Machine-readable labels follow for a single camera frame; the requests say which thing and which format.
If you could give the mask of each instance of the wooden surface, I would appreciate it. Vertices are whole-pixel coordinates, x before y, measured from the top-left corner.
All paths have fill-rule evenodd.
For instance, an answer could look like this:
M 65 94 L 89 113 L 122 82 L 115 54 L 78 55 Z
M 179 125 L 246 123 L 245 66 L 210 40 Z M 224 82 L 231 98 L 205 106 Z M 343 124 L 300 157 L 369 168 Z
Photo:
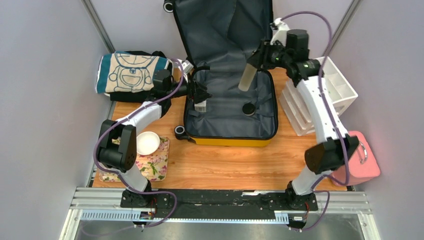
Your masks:
M 285 70 L 270 71 L 277 97 L 287 81 Z M 183 125 L 185 98 L 172 99 L 172 106 L 161 119 L 145 131 L 168 137 L 170 142 L 168 172 L 163 181 L 152 182 L 153 188 L 285 190 L 305 166 L 305 150 L 316 144 L 315 134 L 297 136 L 278 103 L 278 132 L 266 147 L 234 147 L 196 145 L 177 140 L 174 128 Z M 116 104 L 113 120 L 134 111 L 139 103 Z M 96 174 L 93 187 L 122 188 L 121 182 L 103 182 Z M 318 190 L 345 191 L 324 179 Z

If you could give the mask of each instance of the suitcase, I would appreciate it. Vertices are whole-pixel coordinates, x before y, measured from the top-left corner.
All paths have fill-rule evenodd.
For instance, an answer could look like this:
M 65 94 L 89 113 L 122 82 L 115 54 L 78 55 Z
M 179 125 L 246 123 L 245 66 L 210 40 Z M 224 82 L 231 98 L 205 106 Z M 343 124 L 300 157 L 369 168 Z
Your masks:
M 278 129 L 273 78 L 259 70 L 247 92 L 240 91 L 238 84 L 246 59 L 262 39 L 272 37 L 272 0 L 168 2 L 172 2 L 187 59 L 194 65 L 191 75 L 213 95 L 206 100 L 205 112 L 196 111 L 193 100 L 186 98 L 186 139 L 198 145 L 268 145 Z M 242 110 L 248 103 L 254 105 L 252 115 Z

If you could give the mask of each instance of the pink box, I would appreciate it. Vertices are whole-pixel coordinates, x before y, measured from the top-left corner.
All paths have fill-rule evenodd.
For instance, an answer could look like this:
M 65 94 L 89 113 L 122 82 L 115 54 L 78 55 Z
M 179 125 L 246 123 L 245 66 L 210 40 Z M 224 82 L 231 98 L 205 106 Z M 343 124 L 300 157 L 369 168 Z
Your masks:
M 352 186 L 379 176 L 380 168 L 364 135 L 359 131 L 349 131 L 349 134 L 357 136 L 359 139 L 359 146 L 349 159 L 350 180 L 348 186 Z M 346 180 L 346 167 L 344 165 L 341 166 L 331 175 L 344 183 Z M 337 182 L 332 181 L 332 183 L 340 186 Z

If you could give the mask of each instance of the floral placemat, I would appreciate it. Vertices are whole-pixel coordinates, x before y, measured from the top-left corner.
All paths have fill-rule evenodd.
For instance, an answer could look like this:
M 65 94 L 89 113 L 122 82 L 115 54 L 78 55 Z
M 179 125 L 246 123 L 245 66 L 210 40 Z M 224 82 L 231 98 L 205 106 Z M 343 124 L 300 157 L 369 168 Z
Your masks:
M 159 182 L 165 179 L 168 169 L 168 153 L 170 151 L 170 140 L 167 137 L 159 137 L 159 148 L 150 155 L 140 155 L 137 153 L 135 164 L 143 176 L 151 182 Z M 113 143 L 120 143 L 121 139 L 113 140 Z M 114 173 L 99 173 L 99 178 L 103 182 L 120 182 L 121 180 Z

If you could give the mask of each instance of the gray wall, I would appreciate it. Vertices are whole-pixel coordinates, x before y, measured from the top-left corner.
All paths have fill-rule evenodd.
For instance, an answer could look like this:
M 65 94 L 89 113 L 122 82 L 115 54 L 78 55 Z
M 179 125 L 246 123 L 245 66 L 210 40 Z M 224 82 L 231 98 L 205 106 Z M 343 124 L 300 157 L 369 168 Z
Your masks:
M 109 109 L 105 53 L 81 1 L 2 1 L 0 239 L 58 239 Z
M 423 11 L 422 0 L 364 0 L 330 54 L 359 95 L 341 120 L 381 169 L 360 187 L 384 240 L 424 235 Z
M 167 57 L 185 59 L 174 15 L 163 10 L 164 0 L 91 0 L 107 34 L 117 50 L 161 50 Z M 325 15 L 336 29 L 352 0 L 274 0 L 274 17 L 282 18 L 297 11 L 316 11 Z M 289 26 L 307 29 L 313 58 L 324 52 L 328 37 L 321 34 L 326 25 L 315 16 L 296 16 Z

